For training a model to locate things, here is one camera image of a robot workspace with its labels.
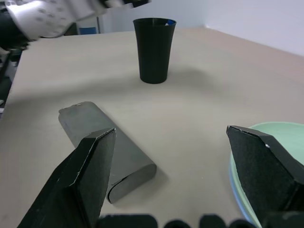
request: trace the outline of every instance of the table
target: table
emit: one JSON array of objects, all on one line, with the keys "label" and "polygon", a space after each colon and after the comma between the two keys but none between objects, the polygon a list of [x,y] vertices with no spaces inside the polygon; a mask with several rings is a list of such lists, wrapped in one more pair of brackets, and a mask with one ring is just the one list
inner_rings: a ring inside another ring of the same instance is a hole
[{"label": "table", "polygon": [[304,60],[207,28],[175,32],[168,80],[138,76],[133,32],[42,39],[21,57],[0,121],[0,227],[15,228],[73,151],[58,111],[96,103],[158,165],[154,180],[102,213],[159,225],[204,213],[242,218],[228,177],[229,124],[303,123]]}]

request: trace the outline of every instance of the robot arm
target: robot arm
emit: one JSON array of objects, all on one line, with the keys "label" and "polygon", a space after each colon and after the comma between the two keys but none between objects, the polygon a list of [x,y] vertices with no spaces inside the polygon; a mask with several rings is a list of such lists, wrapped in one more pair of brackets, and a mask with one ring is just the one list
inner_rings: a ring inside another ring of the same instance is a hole
[{"label": "robot arm", "polygon": [[107,8],[149,0],[5,0],[0,2],[0,53],[25,48],[40,37],[62,36],[72,23],[106,13]]}]

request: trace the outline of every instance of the white wall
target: white wall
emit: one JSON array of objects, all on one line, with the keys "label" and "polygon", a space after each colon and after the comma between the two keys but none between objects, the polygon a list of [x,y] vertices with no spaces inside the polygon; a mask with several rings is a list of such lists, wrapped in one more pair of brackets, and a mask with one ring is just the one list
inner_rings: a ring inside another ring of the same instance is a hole
[{"label": "white wall", "polygon": [[203,25],[203,0],[152,0],[150,3],[134,8],[109,9],[102,16],[101,23],[105,32],[131,31],[133,20],[145,17],[164,17],[177,21],[177,27]]},{"label": "white wall", "polygon": [[207,27],[304,56],[304,0],[203,0]]}]

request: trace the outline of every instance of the black plastic cup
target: black plastic cup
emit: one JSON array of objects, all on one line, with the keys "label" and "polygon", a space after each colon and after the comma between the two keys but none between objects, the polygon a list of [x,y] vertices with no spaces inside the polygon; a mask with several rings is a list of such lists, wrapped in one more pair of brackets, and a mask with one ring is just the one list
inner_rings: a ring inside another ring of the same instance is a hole
[{"label": "black plastic cup", "polygon": [[134,20],[133,23],[141,80],[151,84],[166,81],[176,21],[164,18],[142,18]]}]

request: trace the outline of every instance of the stacked plates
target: stacked plates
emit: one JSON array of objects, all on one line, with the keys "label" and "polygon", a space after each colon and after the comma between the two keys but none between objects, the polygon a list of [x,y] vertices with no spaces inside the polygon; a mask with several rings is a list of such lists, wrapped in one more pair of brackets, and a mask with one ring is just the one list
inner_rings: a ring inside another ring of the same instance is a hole
[{"label": "stacked plates", "polygon": [[[274,136],[293,158],[304,165],[304,124],[268,122],[259,123],[250,128]],[[232,154],[230,157],[229,174],[233,193],[243,215],[252,224],[261,227],[238,179],[238,172]]]}]

